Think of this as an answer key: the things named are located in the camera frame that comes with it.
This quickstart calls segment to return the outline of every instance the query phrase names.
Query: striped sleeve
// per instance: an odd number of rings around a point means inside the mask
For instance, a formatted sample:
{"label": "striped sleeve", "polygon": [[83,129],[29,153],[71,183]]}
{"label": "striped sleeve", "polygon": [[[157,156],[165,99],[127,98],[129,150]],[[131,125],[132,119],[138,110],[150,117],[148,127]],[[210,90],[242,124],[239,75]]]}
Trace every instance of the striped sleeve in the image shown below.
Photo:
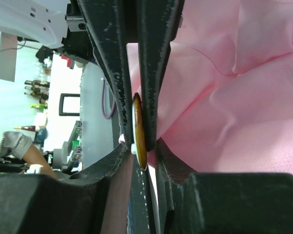
{"label": "striped sleeve", "polygon": [[20,132],[4,132],[0,134],[0,158],[12,153],[22,159],[31,145],[31,138]]}

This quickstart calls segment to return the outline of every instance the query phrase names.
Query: screw hole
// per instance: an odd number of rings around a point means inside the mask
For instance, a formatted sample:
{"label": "screw hole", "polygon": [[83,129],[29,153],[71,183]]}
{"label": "screw hole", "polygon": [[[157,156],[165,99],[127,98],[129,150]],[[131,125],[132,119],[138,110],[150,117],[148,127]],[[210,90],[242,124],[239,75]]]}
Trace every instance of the screw hole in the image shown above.
{"label": "screw hole", "polygon": [[80,23],[78,24],[79,29],[81,30],[85,30],[86,29],[86,25],[84,23]]}

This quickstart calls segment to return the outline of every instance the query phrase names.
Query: wall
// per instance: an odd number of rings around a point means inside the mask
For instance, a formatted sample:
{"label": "wall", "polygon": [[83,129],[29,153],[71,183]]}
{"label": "wall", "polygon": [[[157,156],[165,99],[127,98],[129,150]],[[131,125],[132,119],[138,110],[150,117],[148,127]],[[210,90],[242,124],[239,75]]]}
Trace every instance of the wall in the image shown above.
{"label": "wall", "polygon": [[32,125],[34,122],[37,110],[31,109],[29,105],[38,101],[24,95],[24,81],[35,78],[36,52],[36,49],[26,47],[18,50],[15,82],[0,80],[0,133],[11,131],[17,125]]}

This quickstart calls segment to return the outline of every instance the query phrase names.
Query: white table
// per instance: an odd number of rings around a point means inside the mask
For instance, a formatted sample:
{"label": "white table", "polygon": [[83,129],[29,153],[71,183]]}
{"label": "white table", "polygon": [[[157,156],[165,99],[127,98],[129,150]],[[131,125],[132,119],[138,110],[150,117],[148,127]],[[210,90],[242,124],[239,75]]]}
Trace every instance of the white table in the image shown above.
{"label": "white table", "polygon": [[[59,116],[59,103],[62,93],[80,94],[81,76],[83,73],[82,68],[77,66],[74,69],[69,69],[67,61],[61,59],[60,56],[53,56],[53,64],[50,78],[49,100],[48,100],[48,113],[47,113],[47,131],[48,135],[44,141],[44,150],[53,151],[53,149],[62,148],[63,142],[68,141],[75,122],[80,117]],[[65,101],[64,109],[66,112],[74,112],[80,107],[80,104],[75,100],[70,103]]]}

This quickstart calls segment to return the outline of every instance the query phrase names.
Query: pink fabric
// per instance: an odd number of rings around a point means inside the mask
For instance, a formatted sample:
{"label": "pink fabric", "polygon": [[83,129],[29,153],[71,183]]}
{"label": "pink fabric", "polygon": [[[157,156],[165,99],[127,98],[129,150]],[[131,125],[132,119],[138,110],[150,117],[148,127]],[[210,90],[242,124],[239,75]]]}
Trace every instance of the pink fabric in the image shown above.
{"label": "pink fabric", "polygon": [[[199,172],[293,174],[293,0],[186,0],[183,17],[158,138]],[[136,44],[128,57],[140,92]]]}

